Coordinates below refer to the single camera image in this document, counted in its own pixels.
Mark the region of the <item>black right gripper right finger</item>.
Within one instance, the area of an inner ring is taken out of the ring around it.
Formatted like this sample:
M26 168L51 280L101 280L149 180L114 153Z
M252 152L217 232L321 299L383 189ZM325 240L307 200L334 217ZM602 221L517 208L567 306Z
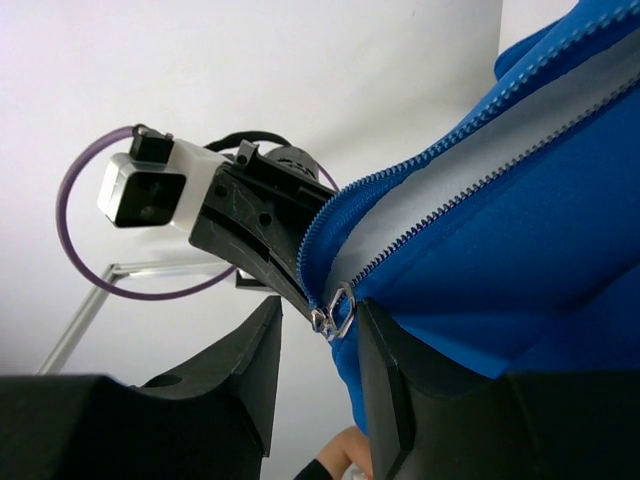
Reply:
M378 479L635 479L635 371L489 379L358 307L366 426Z

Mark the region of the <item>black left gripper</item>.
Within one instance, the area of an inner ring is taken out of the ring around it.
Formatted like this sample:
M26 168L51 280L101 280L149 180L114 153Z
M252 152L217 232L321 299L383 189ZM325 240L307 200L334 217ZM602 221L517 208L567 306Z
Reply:
M303 149L265 131L243 131L205 148L225 157L191 232L192 246L220 257L283 296L307 320L297 279L301 241L336 191Z

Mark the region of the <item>blue zip-up vest jacket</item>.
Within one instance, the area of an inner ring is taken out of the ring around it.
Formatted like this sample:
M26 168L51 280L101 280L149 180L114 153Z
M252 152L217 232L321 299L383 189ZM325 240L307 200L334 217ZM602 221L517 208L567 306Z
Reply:
M639 366L639 5L581 1L494 72L451 132L348 185L300 247L360 428L365 299L486 378Z

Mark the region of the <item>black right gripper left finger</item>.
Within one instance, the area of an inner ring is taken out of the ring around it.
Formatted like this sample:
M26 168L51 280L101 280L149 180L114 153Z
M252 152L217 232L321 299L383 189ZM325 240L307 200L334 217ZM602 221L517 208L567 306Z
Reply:
M270 453L282 306L142 386L102 375L1 381L5 479L256 479Z

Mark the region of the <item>person's hand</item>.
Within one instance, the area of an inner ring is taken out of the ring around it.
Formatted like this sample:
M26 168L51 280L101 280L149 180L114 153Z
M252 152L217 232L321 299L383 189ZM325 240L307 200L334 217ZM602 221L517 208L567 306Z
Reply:
M357 426L336 434L293 479L342 479L352 466L356 466L365 479L374 478L369 440Z

